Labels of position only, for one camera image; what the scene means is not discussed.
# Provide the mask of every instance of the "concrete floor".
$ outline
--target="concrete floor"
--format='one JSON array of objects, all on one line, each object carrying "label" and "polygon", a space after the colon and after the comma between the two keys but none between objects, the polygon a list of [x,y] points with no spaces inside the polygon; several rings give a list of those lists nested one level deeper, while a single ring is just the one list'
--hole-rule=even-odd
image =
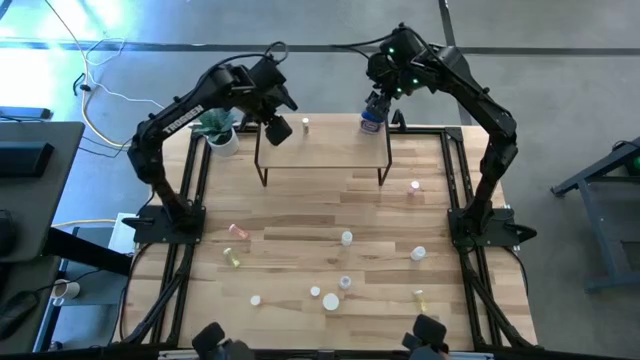
[{"label": "concrete floor", "polygon": [[[83,40],[127,36],[136,42],[283,40],[318,45],[379,37],[400,21],[427,41],[445,39],[438,0],[52,3]],[[635,0],[448,0],[448,5],[460,46],[640,47],[640,3]],[[13,1],[0,21],[0,36],[68,39],[45,4],[28,0]],[[71,92],[71,83],[83,71],[80,55],[52,44],[50,50],[0,49],[2,103],[45,106],[55,112],[55,120],[80,121],[80,99]],[[113,91],[168,103],[172,96],[188,91],[212,63],[230,55],[131,51],[94,73]],[[597,57],[467,58],[478,82],[489,86],[494,99],[518,121],[520,153],[503,186],[517,221],[539,233],[522,246],[521,256],[540,344],[560,351],[637,357],[639,289],[591,295],[583,291],[587,279],[604,274],[599,248],[579,195],[556,199],[548,189],[605,155],[616,140],[638,136],[640,59],[606,52]],[[292,53],[281,67],[300,112],[361,111],[370,91],[366,63],[356,54]],[[411,123],[461,124],[455,100],[448,95],[425,90],[396,105]],[[124,141],[147,113],[156,110],[150,104],[129,103],[96,91],[89,114],[110,137]],[[96,139],[89,130],[85,135]],[[84,141],[83,146],[107,151]],[[118,212],[136,211],[147,195],[126,156],[108,159],[80,152],[56,221],[115,218]]]}]

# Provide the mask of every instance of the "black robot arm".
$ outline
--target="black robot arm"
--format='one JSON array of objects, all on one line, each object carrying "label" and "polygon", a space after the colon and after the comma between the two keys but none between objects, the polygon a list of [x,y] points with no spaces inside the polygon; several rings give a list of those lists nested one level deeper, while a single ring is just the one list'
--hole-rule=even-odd
[{"label": "black robot arm", "polygon": [[207,70],[189,93],[174,97],[171,105],[157,114],[149,114],[149,120],[138,124],[128,150],[138,178],[158,194],[165,215],[178,230],[192,227],[195,218],[190,205],[173,191],[165,176],[162,143],[168,137],[209,109],[234,107],[266,125],[266,136],[274,145],[291,134],[289,125],[275,114],[282,104],[297,110],[283,85],[286,79],[277,68],[278,62],[268,55],[263,55],[251,69],[224,62]]},{"label": "black robot arm", "polygon": [[[482,235],[495,213],[491,197],[498,181],[518,153],[516,122],[471,76],[469,64],[455,46],[427,44],[411,28],[400,25],[380,44],[380,52],[369,59],[367,76],[380,95],[372,93],[367,111],[385,117],[391,99],[411,95],[427,87],[432,93],[451,94],[489,134],[489,144],[480,163],[482,178],[474,198],[456,214],[460,245],[468,246],[471,237]],[[513,230],[519,242],[532,234]]]}]

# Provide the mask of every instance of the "white cable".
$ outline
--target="white cable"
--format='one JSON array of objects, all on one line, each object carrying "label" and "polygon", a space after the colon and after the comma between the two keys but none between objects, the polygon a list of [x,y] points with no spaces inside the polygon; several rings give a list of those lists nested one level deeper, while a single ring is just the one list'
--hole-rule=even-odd
[{"label": "white cable", "polygon": [[[108,58],[106,58],[106,59],[104,59],[104,60],[100,61],[99,63],[94,63],[93,61],[89,60],[89,54],[90,54],[90,53],[91,53],[91,52],[92,52],[92,51],[93,51],[93,50],[94,50],[98,45],[102,44],[102,42],[103,42],[103,41],[112,41],[112,40],[120,40],[120,47],[118,47],[118,52],[117,52],[116,54],[109,56]],[[93,44],[93,46],[92,46],[92,47],[90,47],[90,48],[89,48],[89,50],[87,50],[87,62],[88,62],[90,65],[93,65],[93,66],[100,66],[100,65],[103,65],[103,64],[108,63],[109,61],[111,61],[111,60],[113,60],[113,59],[117,58],[118,56],[120,56],[120,54],[122,54],[122,49],[124,49],[124,43],[125,43],[125,42],[126,42],[126,39],[125,39],[125,38],[104,38],[104,39],[102,39],[102,40],[98,41],[97,43]]]},{"label": "white cable", "polygon": [[95,220],[74,220],[74,221],[67,221],[67,222],[63,222],[63,223],[59,223],[59,224],[53,224],[51,225],[51,227],[66,227],[66,226],[71,226],[71,225],[76,225],[76,224],[101,224],[101,223],[114,223],[115,224],[115,220],[114,219],[95,219]]},{"label": "white cable", "polygon": [[111,94],[111,95],[115,95],[118,97],[121,97],[127,101],[131,101],[131,102],[148,102],[148,103],[152,103],[153,105],[159,107],[160,109],[164,109],[164,106],[158,104],[157,102],[151,100],[151,99],[132,99],[129,97],[126,97],[125,95],[122,95],[120,93],[114,92],[109,90],[106,86],[104,86],[103,84],[97,82],[94,78],[93,78],[93,74],[91,72],[89,72],[89,78],[91,79],[91,82],[93,82],[94,84],[98,85],[99,87],[101,87],[107,94]]},{"label": "white cable", "polygon": [[[80,46],[80,42],[78,41],[78,39],[76,38],[76,36],[73,34],[73,31],[71,31],[71,29],[69,28],[69,26],[67,25],[66,22],[64,22],[64,20],[62,19],[62,17],[60,16],[60,14],[58,14],[58,12],[56,11],[56,9],[51,5],[51,3],[49,3],[49,0],[44,0],[44,2],[49,6],[49,8],[51,9],[51,11],[53,11],[53,13],[56,15],[56,17],[58,18],[58,20],[60,20],[60,22],[62,23],[62,25],[67,29],[67,32],[69,33],[69,35],[71,35],[71,37],[73,38],[73,41],[76,43],[76,46],[78,47],[78,51],[80,51],[80,55],[82,55],[82,61],[84,63],[84,72],[85,74],[87,74],[87,76],[84,77],[84,85],[89,86],[89,78],[92,79],[93,81],[93,76],[91,75],[91,73],[89,72],[89,60],[87,60],[87,56],[85,55],[84,51],[82,50],[82,46]],[[107,60],[103,61],[101,64],[104,64],[105,62],[111,60],[112,58],[115,58],[117,55],[119,55],[120,51],[118,52],[118,54],[114,55],[111,58],[108,58]],[[157,106],[162,107],[161,105],[159,105],[158,103],[156,103],[153,100],[138,100],[138,99],[130,99],[122,94],[118,94],[112,91],[109,91],[104,85],[99,84],[97,82],[94,81],[94,83],[98,86],[101,86],[105,91],[107,91],[109,94],[111,95],[116,95],[116,96],[120,96],[126,100],[129,101],[146,101],[146,102],[152,102],[154,104],[156,104]],[[104,142],[106,142],[109,145],[112,146],[116,146],[116,147],[123,147],[123,148],[128,148],[130,145],[125,145],[125,144],[120,144],[118,142],[115,142],[111,139],[109,139],[106,135],[104,135],[103,133],[100,132],[100,130],[98,130],[95,125],[91,122],[91,120],[89,120],[89,116],[87,115],[87,92],[86,91],[82,91],[82,117],[85,121],[85,123],[87,123],[87,125],[89,126],[89,128],[91,129],[91,131],[93,131],[99,138],[101,138]]]}]

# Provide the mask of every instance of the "wooden table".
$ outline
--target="wooden table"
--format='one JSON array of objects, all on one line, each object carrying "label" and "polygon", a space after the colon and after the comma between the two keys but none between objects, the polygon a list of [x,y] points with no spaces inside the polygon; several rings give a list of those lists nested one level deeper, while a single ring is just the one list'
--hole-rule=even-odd
[{"label": "wooden table", "polygon": [[[477,184],[487,134],[480,127],[462,130],[471,178]],[[181,130],[164,145],[167,177],[175,189],[182,178],[189,132]],[[255,176],[255,135],[240,135],[236,155],[212,157],[204,201],[206,234],[196,247],[179,345],[190,347],[194,335],[217,321],[227,336],[253,348],[401,349],[402,337],[419,313],[412,292],[421,289],[428,315],[447,326],[451,349],[472,349],[460,263],[447,225],[450,204],[440,139],[392,135],[391,146],[394,164],[382,187],[371,170],[283,169],[263,188]],[[453,146],[451,150],[456,159]],[[459,176],[457,161],[454,164]],[[420,181],[422,191],[408,197],[412,180]],[[496,206],[504,204],[500,187],[493,200]],[[227,228],[232,223],[249,231],[251,240],[231,235]],[[345,230],[354,235],[348,248],[340,244]],[[418,245],[427,249],[428,257],[413,262],[409,253]],[[167,247],[151,246],[133,274],[127,334],[158,296]],[[225,261],[222,252],[227,247],[238,254],[240,268]],[[500,248],[486,253],[497,303],[535,343],[518,263]],[[338,287],[343,275],[353,280],[347,291]],[[320,298],[309,294],[314,285],[321,288]],[[322,307],[322,296],[328,292],[341,299],[334,312]],[[249,303],[253,295],[262,297],[262,305]],[[173,300],[168,309],[165,334]],[[488,339],[483,306],[479,312]]]}]

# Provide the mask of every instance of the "green leaves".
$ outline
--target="green leaves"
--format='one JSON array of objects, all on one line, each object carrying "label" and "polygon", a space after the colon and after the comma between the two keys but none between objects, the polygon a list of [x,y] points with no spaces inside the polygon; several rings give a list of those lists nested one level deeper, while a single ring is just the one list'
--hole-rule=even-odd
[{"label": "green leaves", "polygon": [[198,117],[200,124],[193,127],[197,134],[206,136],[216,145],[227,143],[232,136],[233,115],[224,109],[211,109]]}]

